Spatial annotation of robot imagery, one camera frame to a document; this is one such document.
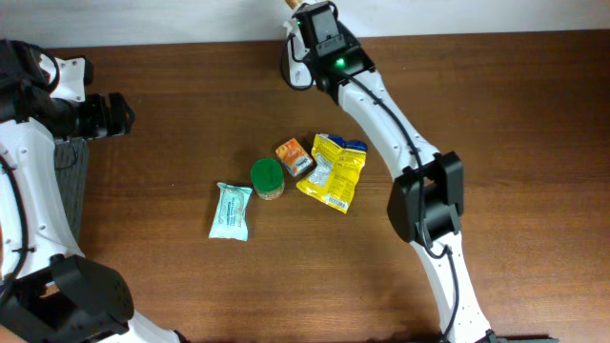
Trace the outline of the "teal wipes packet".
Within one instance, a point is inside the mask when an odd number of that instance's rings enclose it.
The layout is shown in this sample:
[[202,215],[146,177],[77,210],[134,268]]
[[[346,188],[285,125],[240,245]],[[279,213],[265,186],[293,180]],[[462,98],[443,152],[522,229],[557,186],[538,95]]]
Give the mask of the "teal wipes packet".
[[253,189],[223,182],[218,182],[217,187],[220,194],[209,237],[246,242],[249,238],[246,210]]

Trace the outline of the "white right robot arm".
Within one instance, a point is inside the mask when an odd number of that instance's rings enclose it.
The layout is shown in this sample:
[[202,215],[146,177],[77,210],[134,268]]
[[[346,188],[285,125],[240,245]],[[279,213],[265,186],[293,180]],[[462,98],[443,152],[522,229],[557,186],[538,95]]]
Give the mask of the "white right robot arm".
[[409,122],[376,64],[340,21],[331,1],[291,1],[285,23],[295,40],[291,79],[312,82],[348,113],[381,155],[393,179],[387,213],[416,251],[437,303],[442,342],[496,342],[466,267],[460,218],[464,169]]

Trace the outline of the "yellow snack bag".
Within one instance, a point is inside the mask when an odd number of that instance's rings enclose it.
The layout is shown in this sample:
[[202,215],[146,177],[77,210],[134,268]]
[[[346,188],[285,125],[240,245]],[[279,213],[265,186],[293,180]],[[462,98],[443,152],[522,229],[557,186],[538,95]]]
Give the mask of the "yellow snack bag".
[[317,134],[311,150],[315,167],[296,183],[296,187],[317,201],[347,213],[366,164],[367,151],[368,146],[363,141]]

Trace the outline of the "green lid jar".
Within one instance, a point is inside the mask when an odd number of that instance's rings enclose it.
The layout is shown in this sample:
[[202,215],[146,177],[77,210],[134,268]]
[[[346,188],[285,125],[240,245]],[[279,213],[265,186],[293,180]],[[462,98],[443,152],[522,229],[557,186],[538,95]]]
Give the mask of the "green lid jar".
[[264,200],[277,199],[284,191],[282,166],[274,159],[257,160],[251,168],[251,179],[257,195]]

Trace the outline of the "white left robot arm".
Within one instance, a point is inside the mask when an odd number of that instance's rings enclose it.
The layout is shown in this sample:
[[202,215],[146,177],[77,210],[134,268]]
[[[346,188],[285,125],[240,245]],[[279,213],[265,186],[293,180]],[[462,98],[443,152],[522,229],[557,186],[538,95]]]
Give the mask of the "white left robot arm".
[[116,270],[88,259],[57,181],[56,147],[130,132],[118,92],[88,94],[92,63],[1,43],[1,323],[27,342],[172,342]]

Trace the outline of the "white tube with cork cap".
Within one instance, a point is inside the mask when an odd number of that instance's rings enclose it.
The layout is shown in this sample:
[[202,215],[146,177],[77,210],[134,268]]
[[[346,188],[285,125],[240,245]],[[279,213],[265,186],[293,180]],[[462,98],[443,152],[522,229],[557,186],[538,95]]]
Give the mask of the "white tube with cork cap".
[[302,4],[302,0],[285,0],[285,3],[294,10]]

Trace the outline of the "orange small carton box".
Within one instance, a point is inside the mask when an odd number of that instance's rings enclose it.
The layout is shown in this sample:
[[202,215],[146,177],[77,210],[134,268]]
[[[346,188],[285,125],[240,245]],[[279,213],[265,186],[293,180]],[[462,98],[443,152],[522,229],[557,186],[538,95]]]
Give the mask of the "orange small carton box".
[[275,149],[275,153],[291,176],[302,174],[314,164],[314,159],[295,138],[280,145]]

